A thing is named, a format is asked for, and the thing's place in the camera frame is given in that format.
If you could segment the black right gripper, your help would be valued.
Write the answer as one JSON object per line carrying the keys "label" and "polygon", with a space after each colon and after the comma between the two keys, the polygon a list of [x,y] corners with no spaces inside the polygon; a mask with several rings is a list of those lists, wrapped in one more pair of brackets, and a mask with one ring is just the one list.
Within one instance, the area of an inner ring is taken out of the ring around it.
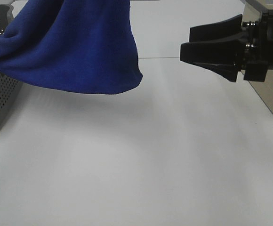
{"label": "black right gripper", "polygon": [[[240,41],[211,41],[241,30],[247,39],[243,57]],[[257,20],[246,21],[239,14],[191,27],[189,42],[180,47],[180,61],[215,72],[230,82],[236,82],[240,70],[246,81],[265,81],[268,71],[273,70],[273,9],[261,13]]]}

